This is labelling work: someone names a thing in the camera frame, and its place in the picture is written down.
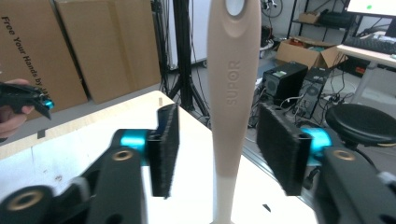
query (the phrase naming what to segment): white table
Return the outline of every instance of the white table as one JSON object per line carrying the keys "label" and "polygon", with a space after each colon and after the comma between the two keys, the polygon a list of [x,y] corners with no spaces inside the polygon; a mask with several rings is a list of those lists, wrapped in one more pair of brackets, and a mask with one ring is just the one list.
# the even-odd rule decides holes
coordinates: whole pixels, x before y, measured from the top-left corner
{"label": "white table", "polygon": [[364,89],[367,87],[368,83],[375,76],[375,69],[379,63],[396,67],[396,60],[390,58],[390,55],[384,53],[378,53],[366,49],[357,49],[350,46],[339,45],[337,46],[338,51],[345,53],[345,55],[353,56],[356,58],[360,58],[363,60],[370,61],[370,64],[367,66],[366,71],[364,72],[363,77],[361,78],[361,82],[359,83],[358,88],[355,91],[355,94],[351,100],[351,103],[356,104],[361,98]]}
{"label": "white table", "polygon": [[[69,186],[104,150],[117,129],[155,129],[156,110],[173,102],[159,91],[136,97],[46,132],[0,148],[0,201],[32,185]],[[213,208],[212,135],[179,109],[180,146],[171,197],[150,196],[149,168],[142,167],[148,223],[210,223]],[[262,205],[267,204],[271,212]],[[286,197],[277,182],[245,157],[241,158],[233,203],[234,223],[317,223],[315,213],[296,197]]]}

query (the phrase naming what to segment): black stool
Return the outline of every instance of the black stool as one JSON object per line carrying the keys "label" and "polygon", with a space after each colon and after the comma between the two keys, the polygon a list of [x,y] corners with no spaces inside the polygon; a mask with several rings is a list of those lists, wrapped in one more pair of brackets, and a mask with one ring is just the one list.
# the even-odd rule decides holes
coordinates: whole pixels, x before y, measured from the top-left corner
{"label": "black stool", "polygon": [[326,121],[345,142],[346,147],[360,153],[372,165],[373,162],[357,149],[366,147],[396,146],[396,119],[366,105],[335,105],[326,112]]}

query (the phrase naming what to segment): cardboard box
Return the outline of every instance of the cardboard box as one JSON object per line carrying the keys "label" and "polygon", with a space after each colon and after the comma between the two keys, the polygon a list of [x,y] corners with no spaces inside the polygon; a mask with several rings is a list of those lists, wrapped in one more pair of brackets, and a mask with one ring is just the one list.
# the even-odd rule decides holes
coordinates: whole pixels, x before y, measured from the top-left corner
{"label": "cardboard box", "polygon": [[87,102],[49,0],[2,0],[0,22],[0,81],[29,80],[55,103],[51,112]]}
{"label": "cardboard box", "polygon": [[299,15],[298,21],[306,23],[316,23],[319,19],[319,12],[303,12]]}
{"label": "cardboard box", "polygon": [[[303,43],[302,47],[291,44],[292,39]],[[322,51],[310,48],[324,48]],[[316,41],[302,36],[293,37],[280,43],[276,59],[281,63],[295,61],[311,68],[331,68],[344,61],[343,54],[338,52],[334,44]]]}
{"label": "cardboard box", "polygon": [[150,1],[55,3],[97,104],[160,82]]}

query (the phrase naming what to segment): black tripod stand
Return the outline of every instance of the black tripod stand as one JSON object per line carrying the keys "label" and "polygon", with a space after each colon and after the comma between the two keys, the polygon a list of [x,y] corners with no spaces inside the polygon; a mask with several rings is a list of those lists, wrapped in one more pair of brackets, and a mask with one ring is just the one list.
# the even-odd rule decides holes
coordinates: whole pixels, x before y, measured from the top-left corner
{"label": "black tripod stand", "polygon": [[180,76],[175,87],[170,90],[168,97],[173,99],[180,91],[181,107],[183,109],[194,115],[195,108],[192,103],[194,99],[201,110],[202,116],[200,117],[208,117],[209,113],[205,103],[196,90],[191,77],[189,0],[174,0],[173,3],[177,41],[177,66]]}

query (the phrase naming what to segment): keyboard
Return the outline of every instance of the keyboard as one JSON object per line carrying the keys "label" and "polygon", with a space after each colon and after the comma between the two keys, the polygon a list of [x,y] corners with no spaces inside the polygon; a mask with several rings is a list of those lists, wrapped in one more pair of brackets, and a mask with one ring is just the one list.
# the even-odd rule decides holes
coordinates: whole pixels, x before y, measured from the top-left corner
{"label": "keyboard", "polygon": [[358,49],[368,49],[379,53],[396,54],[395,42],[386,42],[375,38],[360,39],[358,37],[350,37],[346,39],[343,45]]}

